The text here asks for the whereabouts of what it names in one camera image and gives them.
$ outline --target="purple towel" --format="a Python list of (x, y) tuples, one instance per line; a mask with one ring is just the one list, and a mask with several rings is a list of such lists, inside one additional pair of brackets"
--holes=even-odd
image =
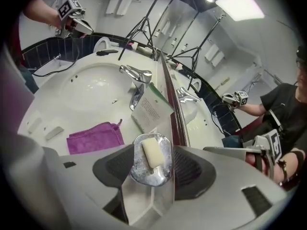
[(95, 127), (69, 135), (67, 145), (70, 154), (99, 151), (124, 145), (119, 125), (105, 122)]

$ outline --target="soap dish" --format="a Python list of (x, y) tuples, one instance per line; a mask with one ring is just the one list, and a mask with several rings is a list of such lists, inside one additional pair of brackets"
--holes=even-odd
[[(156, 138), (164, 155), (165, 163), (152, 169), (146, 159), (142, 141), (148, 138)], [(149, 186), (162, 186), (172, 177), (173, 167), (173, 146), (162, 134), (142, 134), (134, 141), (134, 163), (130, 170), (131, 177), (136, 182)]]

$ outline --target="white soap piece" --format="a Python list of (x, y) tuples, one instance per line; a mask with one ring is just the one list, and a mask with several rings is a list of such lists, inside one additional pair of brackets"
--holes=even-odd
[(33, 112), (33, 114), (30, 116), (29, 120), (27, 121), (27, 130), (29, 134), (32, 134), (37, 127), (42, 123), (41, 114), (39, 111)]
[(61, 133), (64, 129), (59, 125), (59, 121), (53, 120), (50, 123), (44, 123), (42, 126), (43, 134), (46, 140), (50, 140), (57, 134)]
[(149, 138), (142, 141), (142, 146), (148, 161), (149, 166), (154, 169), (159, 165), (164, 164), (164, 156), (160, 145), (155, 138)]

